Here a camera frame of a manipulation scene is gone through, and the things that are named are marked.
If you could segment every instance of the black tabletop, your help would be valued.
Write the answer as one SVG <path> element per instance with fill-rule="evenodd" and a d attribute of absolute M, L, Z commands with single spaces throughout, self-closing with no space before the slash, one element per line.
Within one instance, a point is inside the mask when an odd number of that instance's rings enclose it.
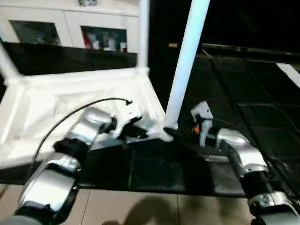
<path fill-rule="evenodd" d="M 135 54 L 53 46 L 6 44 L 24 75 L 132 67 Z M 150 80 L 166 109 L 176 60 L 152 60 Z M 294 195 L 300 194 L 298 87 L 274 64 L 200 57 L 195 60 L 179 119 L 189 129 L 190 110 L 207 101 L 215 118 L 259 146 Z M 150 140 L 92 151 L 82 188 L 189 195 L 244 196 L 226 157 L 211 148 Z M 0 171 L 0 182 L 23 184 L 28 165 Z"/>

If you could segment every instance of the white pole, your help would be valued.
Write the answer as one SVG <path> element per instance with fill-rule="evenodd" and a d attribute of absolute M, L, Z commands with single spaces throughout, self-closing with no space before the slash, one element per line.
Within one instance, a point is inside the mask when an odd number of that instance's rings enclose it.
<path fill-rule="evenodd" d="M 18 69 L 11 61 L 2 43 L 0 43 L 0 72 L 4 77 L 5 81 L 10 79 L 18 79 L 21 77 Z"/>
<path fill-rule="evenodd" d="M 177 125 L 209 4 L 210 0 L 192 0 L 166 111 L 166 127 Z"/>
<path fill-rule="evenodd" d="M 149 41 L 149 0 L 140 0 L 140 28 L 139 28 L 139 53 L 137 66 L 147 67 L 148 64 L 148 41 Z"/>

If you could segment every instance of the orange light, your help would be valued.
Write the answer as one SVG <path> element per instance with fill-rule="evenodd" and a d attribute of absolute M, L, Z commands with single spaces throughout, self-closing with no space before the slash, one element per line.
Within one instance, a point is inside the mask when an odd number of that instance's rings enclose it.
<path fill-rule="evenodd" d="M 195 131 L 196 133 L 198 133 L 198 132 L 199 132 L 199 127 L 194 127 L 194 131 Z"/>

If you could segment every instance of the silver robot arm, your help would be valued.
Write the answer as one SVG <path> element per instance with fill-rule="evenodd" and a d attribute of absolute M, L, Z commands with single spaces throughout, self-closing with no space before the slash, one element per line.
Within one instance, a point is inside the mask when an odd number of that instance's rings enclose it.
<path fill-rule="evenodd" d="M 87 152 L 98 134 L 116 129 L 117 121 L 97 108 L 87 108 L 54 152 L 26 182 L 15 214 L 0 225 L 60 224 L 68 217 L 78 192 Z"/>
<path fill-rule="evenodd" d="M 256 217 L 252 224 L 299 225 L 298 212 L 260 151 L 239 131 L 212 127 L 206 102 L 193 109 L 192 115 L 199 124 L 199 144 L 214 147 L 228 157 L 248 199 L 250 212 Z"/>

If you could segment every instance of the beige floor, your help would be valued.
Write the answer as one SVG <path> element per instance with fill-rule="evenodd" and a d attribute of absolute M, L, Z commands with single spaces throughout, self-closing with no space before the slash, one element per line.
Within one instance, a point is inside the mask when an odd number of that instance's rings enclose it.
<path fill-rule="evenodd" d="M 17 207 L 21 186 L 0 187 L 0 220 Z M 65 225 L 250 225 L 245 199 L 80 190 Z"/>

